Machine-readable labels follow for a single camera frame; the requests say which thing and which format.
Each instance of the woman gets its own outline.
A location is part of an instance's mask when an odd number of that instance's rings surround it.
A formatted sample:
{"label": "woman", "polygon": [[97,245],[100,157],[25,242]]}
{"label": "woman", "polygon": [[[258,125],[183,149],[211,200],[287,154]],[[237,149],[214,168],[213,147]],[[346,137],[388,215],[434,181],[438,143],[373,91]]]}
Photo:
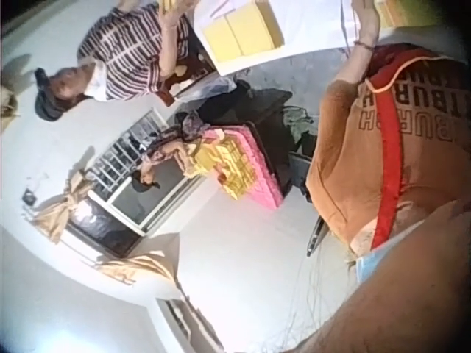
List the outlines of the woman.
{"label": "woman", "polygon": [[471,202],[456,201],[471,195],[467,67],[410,44],[377,48],[374,0],[353,9],[359,40],[322,100],[307,186],[368,266],[291,352],[468,352],[453,347],[471,317]]}
{"label": "woman", "polygon": [[79,65],[47,77],[39,68],[36,113],[56,121],[82,100],[127,100],[154,93],[188,55],[188,22],[183,14],[198,0],[178,0],[167,12],[155,1],[121,0],[100,18],[79,47]]}

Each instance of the red object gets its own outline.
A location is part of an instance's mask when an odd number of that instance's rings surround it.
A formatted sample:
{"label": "red object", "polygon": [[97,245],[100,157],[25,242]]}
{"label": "red object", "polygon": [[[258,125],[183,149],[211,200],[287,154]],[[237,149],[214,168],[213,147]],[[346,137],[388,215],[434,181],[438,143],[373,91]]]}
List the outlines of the red object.
{"label": "red object", "polygon": [[369,82],[377,91],[376,110],[383,141],[383,185],[372,250],[389,239],[402,188],[403,142],[393,92],[387,87],[406,65],[432,57],[436,55],[425,49],[400,44],[380,47],[372,58]]}

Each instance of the orange shirt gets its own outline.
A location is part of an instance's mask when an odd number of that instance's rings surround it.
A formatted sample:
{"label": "orange shirt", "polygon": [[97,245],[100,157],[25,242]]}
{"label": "orange shirt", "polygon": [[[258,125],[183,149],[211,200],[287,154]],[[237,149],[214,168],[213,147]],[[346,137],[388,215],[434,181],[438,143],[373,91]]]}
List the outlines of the orange shirt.
{"label": "orange shirt", "polygon": [[[403,139],[400,202],[427,213],[471,194],[471,90],[464,64],[419,61],[392,86]],[[330,229],[350,244],[378,216],[382,142],[366,84],[332,83],[306,185]]]}

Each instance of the striped shirt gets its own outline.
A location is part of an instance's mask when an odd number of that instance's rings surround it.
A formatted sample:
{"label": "striped shirt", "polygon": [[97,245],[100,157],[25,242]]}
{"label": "striped shirt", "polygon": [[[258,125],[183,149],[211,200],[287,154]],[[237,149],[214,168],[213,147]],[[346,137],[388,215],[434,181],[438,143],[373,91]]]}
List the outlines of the striped shirt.
{"label": "striped shirt", "polygon": [[[188,55],[188,22],[178,25],[177,59]],[[79,62],[99,60],[106,68],[106,99],[127,100],[159,88],[162,46],[158,5],[125,13],[117,8],[88,31],[77,52]]]}

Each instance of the white face mask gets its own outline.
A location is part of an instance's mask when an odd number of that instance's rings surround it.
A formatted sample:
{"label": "white face mask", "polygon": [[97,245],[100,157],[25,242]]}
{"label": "white face mask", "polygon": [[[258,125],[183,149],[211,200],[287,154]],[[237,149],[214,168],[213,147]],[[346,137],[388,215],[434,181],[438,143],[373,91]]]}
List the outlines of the white face mask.
{"label": "white face mask", "polygon": [[402,231],[392,239],[389,239],[381,246],[367,255],[364,255],[356,260],[356,279],[358,283],[366,281],[375,272],[378,264],[386,256],[386,254],[394,248],[402,239],[411,234],[423,221],[417,222],[410,226],[408,229]]}

